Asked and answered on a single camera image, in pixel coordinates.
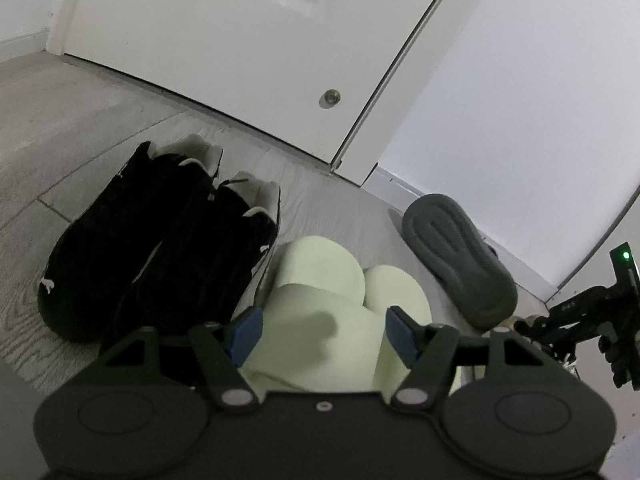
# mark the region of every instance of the black sneaker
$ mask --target black sneaker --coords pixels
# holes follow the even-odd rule
[[[100,351],[140,326],[181,336],[199,323],[228,323],[276,240],[279,203],[275,182],[247,173],[209,199],[193,196],[128,287]]]
[[[206,200],[221,155],[195,135],[160,150],[138,146],[49,257],[38,309],[53,332],[71,342],[101,338],[126,286],[185,204],[193,195]]]

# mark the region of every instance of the white door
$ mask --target white door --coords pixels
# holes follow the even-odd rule
[[[432,1],[79,0],[65,52],[330,161]]]

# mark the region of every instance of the gray slide sandal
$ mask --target gray slide sandal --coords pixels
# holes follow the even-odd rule
[[[453,199],[430,194],[413,202],[402,218],[402,236],[476,330],[513,314],[513,278]]]

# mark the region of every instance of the circular pad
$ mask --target circular pad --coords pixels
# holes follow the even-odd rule
[[[476,381],[446,400],[442,425],[465,455],[520,476],[590,468],[603,459],[616,431],[609,405],[577,381],[563,386]]]
[[[495,415],[511,431],[542,435],[562,430],[571,419],[571,410],[552,395],[521,392],[499,400]]]
[[[51,468],[135,478],[180,462],[208,415],[184,386],[64,386],[40,405],[33,427]]]

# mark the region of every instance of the door frame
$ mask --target door frame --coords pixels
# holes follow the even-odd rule
[[[480,0],[434,0],[391,63],[331,163],[361,186]],[[47,51],[61,56],[78,0],[61,0]]]

